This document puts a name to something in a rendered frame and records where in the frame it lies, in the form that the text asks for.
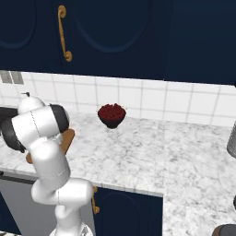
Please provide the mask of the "wooden cutting board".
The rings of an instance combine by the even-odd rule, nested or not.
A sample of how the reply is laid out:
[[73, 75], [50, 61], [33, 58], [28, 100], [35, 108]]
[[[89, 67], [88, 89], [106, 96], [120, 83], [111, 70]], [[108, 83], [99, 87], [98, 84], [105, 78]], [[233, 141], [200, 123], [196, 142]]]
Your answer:
[[66, 154], [67, 150], [70, 148], [70, 145], [75, 137], [75, 131], [73, 129], [68, 129], [62, 133], [62, 142], [60, 148]]

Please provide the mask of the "dark bowl of red berries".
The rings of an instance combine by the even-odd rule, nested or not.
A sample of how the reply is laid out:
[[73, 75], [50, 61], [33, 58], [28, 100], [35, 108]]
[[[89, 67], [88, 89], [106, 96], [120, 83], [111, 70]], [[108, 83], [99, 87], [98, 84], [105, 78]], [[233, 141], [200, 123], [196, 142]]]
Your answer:
[[114, 129], [123, 121], [126, 111], [117, 103], [106, 104], [98, 110], [98, 116], [108, 128]]

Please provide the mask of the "navy upper cupboard door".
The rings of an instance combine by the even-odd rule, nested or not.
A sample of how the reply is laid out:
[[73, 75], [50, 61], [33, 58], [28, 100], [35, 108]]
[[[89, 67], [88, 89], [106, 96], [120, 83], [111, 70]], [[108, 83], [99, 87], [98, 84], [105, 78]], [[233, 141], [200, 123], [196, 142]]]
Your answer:
[[50, 0], [0, 0], [0, 69], [52, 72], [56, 57]]
[[58, 6], [65, 48], [61, 59], [69, 75], [163, 79], [173, 0], [51, 0], [55, 25]]

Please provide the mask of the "navy cupboard door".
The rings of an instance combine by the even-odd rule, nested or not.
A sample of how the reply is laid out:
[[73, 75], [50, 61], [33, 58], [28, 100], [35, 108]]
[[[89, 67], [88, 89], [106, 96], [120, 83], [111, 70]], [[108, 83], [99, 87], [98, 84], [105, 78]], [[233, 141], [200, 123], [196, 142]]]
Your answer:
[[58, 6], [65, 48], [61, 59], [69, 75], [163, 79], [173, 0], [51, 0], [55, 25]]
[[52, 72], [56, 57], [50, 0], [0, 0], [0, 69]]
[[98, 188], [96, 236], [162, 236], [163, 198]]

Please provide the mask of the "navy lower cupboard door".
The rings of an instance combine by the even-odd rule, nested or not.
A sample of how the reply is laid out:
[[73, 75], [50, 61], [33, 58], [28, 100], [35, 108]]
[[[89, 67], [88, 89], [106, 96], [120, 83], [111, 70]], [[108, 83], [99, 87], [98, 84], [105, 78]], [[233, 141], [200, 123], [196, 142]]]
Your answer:
[[162, 236], [163, 198], [98, 188], [96, 236]]

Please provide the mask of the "navy upper cupboard side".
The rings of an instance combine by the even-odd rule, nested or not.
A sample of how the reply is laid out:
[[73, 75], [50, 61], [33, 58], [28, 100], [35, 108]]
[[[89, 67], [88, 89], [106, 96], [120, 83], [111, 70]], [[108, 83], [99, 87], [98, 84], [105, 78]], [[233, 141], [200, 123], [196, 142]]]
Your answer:
[[236, 0], [173, 0], [165, 78], [236, 84]]

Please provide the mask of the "grey metal mesh container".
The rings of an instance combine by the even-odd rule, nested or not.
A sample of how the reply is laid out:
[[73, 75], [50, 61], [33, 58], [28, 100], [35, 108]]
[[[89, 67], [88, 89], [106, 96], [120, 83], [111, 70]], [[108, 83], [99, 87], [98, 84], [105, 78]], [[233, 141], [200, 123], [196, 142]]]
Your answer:
[[236, 122], [232, 127], [230, 138], [227, 144], [227, 151], [228, 153], [236, 159]]

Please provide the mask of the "grey appliance front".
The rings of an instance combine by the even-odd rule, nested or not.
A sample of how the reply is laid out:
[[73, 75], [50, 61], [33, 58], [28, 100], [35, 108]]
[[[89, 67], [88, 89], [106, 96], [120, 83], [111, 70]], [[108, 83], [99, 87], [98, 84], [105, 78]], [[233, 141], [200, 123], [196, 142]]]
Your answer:
[[0, 192], [22, 236], [93, 236], [80, 214], [92, 198], [90, 181], [63, 173], [34, 182], [4, 173]]

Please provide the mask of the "dark round object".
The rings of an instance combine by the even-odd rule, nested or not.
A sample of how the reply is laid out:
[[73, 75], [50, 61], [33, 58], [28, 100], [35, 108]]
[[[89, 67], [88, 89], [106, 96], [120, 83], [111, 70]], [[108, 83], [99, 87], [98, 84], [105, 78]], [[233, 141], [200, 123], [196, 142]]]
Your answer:
[[236, 224], [224, 224], [217, 226], [212, 236], [236, 236]]

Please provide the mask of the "grey wall socket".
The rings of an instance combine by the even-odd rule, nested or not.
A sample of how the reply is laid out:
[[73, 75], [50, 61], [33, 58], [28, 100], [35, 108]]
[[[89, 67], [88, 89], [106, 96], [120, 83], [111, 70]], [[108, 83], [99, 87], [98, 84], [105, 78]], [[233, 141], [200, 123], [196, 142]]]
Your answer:
[[18, 71], [0, 70], [0, 78], [4, 83], [7, 84], [19, 84], [19, 85], [24, 84], [22, 75]]

